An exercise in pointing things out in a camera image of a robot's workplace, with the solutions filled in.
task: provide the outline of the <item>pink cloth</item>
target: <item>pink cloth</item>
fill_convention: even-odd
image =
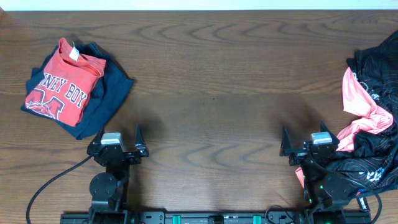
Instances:
[[[343,106],[345,112],[362,118],[353,121],[347,128],[338,133],[337,138],[340,140],[340,144],[337,151],[353,152],[354,138],[359,131],[378,134],[392,125],[392,115],[374,102],[369,93],[355,79],[350,68],[347,68],[343,78]],[[296,170],[296,175],[302,187],[304,187],[301,167]]]

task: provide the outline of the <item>red shirt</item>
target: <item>red shirt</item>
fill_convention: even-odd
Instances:
[[[106,60],[79,54],[77,61],[69,57],[73,50],[61,38],[57,51],[44,68],[44,79],[25,99],[27,109],[76,126],[83,117],[90,92],[104,75]]]

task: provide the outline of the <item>white background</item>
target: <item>white background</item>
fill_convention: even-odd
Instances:
[[[5,11],[398,9],[398,0],[0,0]]]

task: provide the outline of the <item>wood grain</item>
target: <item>wood grain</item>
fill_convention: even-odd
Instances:
[[[25,81],[61,37],[95,41],[136,80],[106,126],[133,146],[142,124],[151,156],[133,167],[129,201],[177,210],[265,210],[304,205],[295,167],[279,157],[280,131],[304,140],[325,121],[338,133],[341,80],[356,49],[381,43],[396,11],[4,12],[0,31],[0,223],[25,223],[46,181],[86,157],[54,122],[23,113]],[[87,211],[103,168],[87,162],[54,182],[34,223]],[[396,191],[378,223],[394,223]],[[376,213],[377,202],[369,203]]]

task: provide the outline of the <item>black cloth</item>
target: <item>black cloth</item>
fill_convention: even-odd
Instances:
[[[354,153],[339,152],[328,169],[377,192],[398,186],[398,31],[378,47],[358,50],[347,59],[350,69],[377,105],[394,117],[391,127],[379,134],[361,131],[355,136]]]
[[[94,43],[79,45],[76,46],[76,48],[81,54],[106,60],[104,76],[98,80],[93,91],[91,91],[90,100],[84,109],[81,121],[75,127],[72,127],[55,120],[57,124],[68,131],[73,137],[77,140],[81,140],[85,137],[96,134],[100,128],[111,119],[113,114],[115,114],[129,94],[134,80],[128,78],[115,62],[111,60],[110,56],[102,53]],[[37,84],[43,80],[44,67],[57,49],[58,46],[56,46],[51,55],[45,58],[43,65],[40,68],[32,69],[32,76],[30,80],[26,81],[26,95],[28,95],[37,86]],[[36,116],[50,119],[49,117],[42,116],[28,110],[25,105],[21,107],[21,110]]]

